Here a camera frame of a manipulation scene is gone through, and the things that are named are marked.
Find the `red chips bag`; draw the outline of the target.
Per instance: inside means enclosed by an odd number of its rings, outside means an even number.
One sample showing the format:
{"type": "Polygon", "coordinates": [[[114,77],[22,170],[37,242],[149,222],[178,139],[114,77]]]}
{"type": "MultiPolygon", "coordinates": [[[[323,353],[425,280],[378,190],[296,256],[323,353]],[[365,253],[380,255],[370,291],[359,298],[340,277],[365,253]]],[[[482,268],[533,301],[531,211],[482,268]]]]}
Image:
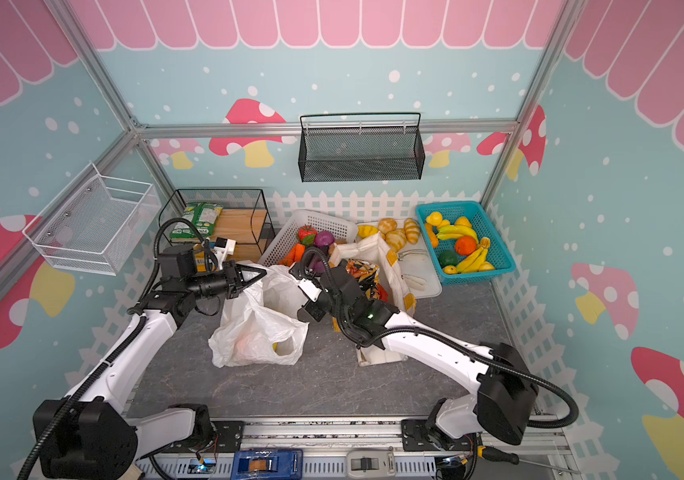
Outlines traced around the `red chips bag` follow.
{"type": "Polygon", "coordinates": [[[389,295],[386,289],[381,285],[378,284],[376,286],[377,289],[377,298],[383,302],[387,302],[389,300],[389,295]]]}

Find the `yellow black chips bag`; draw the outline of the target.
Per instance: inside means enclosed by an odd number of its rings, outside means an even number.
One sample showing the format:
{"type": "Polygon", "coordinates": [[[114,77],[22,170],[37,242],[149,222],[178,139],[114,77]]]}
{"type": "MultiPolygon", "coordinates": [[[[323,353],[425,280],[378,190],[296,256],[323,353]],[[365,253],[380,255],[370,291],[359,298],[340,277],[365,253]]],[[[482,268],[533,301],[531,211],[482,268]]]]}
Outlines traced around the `yellow black chips bag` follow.
{"type": "Polygon", "coordinates": [[[356,279],[359,287],[368,299],[381,298],[379,267],[371,262],[359,259],[347,259],[345,269],[356,279]]]}

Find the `white plastic grocery bag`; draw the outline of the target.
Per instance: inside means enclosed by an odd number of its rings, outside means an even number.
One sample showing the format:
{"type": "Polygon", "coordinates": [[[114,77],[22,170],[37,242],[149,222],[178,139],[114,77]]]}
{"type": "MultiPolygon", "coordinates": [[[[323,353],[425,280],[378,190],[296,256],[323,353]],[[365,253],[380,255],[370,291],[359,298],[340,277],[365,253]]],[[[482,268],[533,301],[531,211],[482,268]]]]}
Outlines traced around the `white plastic grocery bag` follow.
{"type": "Polygon", "coordinates": [[[208,340],[214,366],[288,366],[302,356],[309,324],[297,311],[307,298],[286,266],[268,267],[262,281],[261,297],[239,295],[225,302],[220,326],[208,340]]]}

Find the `white canvas tote bag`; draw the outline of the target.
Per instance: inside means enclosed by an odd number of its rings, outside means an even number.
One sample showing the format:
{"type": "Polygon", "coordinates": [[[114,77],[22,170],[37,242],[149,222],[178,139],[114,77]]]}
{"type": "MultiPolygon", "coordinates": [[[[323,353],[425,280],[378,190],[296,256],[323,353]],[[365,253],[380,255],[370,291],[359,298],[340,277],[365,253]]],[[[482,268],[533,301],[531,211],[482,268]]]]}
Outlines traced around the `white canvas tote bag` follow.
{"type": "Polygon", "coordinates": [[[415,309],[414,297],[401,278],[396,255],[388,248],[382,237],[376,235],[360,243],[337,246],[332,249],[331,259],[334,263],[329,265],[327,270],[339,265],[345,267],[347,259],[365,260],[376,264],[379,267],[379,274],[387,278],[387,284],[391,287],[391,295],[387,302],[399,309],[399,312],[385,324],[387,330],[381,334],[383,348],[358,348],[354,343],[359,350],[359,363],[363,366],[375,364],[377,355],[374,350],[381,350],[385,357],[398,355],[402,360],[428,359],[429,357],[419,350],[419,347],[428,340],[424,336],[426,331],[411,317],[415,309]]]}

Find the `green avocado fruit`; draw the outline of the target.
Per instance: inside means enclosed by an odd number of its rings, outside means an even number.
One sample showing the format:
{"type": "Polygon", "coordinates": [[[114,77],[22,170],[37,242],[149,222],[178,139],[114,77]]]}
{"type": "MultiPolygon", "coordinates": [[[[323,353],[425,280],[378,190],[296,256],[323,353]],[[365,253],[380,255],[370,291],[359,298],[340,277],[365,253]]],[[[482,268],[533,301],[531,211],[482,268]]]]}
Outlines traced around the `green avocado fruit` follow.
{"type": "Polygon", "coordinates": [[[454,250],[446,250],[439,253],[438,262],[443,269],[447,266],[456,266],[460,262],[460,257],[454,250]]]}

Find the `red orange fruit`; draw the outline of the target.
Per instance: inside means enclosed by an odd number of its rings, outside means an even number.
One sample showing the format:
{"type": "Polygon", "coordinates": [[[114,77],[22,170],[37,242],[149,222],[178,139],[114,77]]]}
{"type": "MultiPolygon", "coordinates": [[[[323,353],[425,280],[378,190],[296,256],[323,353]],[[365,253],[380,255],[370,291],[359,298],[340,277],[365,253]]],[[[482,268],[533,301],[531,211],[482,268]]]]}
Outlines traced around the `red orange fruit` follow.
{"type": "Polygon", "coordinates": [[[478,241],[473,236],[462,236],[454,244],[455,252],[460,256],[469,256],[478,248],[478,241]]]}

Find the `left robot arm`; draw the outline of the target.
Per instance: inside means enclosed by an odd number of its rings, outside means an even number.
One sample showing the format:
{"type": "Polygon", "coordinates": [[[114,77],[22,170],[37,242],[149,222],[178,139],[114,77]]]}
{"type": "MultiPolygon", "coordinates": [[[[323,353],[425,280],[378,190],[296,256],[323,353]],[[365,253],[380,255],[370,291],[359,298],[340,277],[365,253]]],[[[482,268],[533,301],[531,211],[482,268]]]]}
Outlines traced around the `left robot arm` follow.
{"type": "Polygon", "coordinates": [[[222,261],[197,268],[190,244],[153,244],[153,269],[118,343],[64,397],[45,400],[33,415],[36,442],[17,476],[35,467],[49,479],[118,479],[138,459],[180,443],[206,449],[215,440],[202,404],[173,405],[134,422],[122,413],[128,396],[160,348],[196,310],[200,299],[235,299],[262,280],[261,267],[222,261]]]}

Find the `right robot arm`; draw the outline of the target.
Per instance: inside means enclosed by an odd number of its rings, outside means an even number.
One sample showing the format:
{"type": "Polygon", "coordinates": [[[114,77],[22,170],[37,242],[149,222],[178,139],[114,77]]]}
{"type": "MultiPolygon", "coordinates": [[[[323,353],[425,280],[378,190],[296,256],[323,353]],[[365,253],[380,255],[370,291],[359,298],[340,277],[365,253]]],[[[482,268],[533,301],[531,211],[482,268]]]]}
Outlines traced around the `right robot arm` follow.
{"type": "Polygon", "coordinates": [[[307,298],[302,310],[310,318],[332,318],[357,348],[405,355],[465,389],[464,396],[433,407],[426,427],[434,443],[485,432],[518,445],[528,428],[561,429],[578,419],[572,395],[532,374],[514,347],[474,345],[429,328],[390,303],[368,298],[342,265],[316,273],[299,261],[290,273],[307,298]]]}

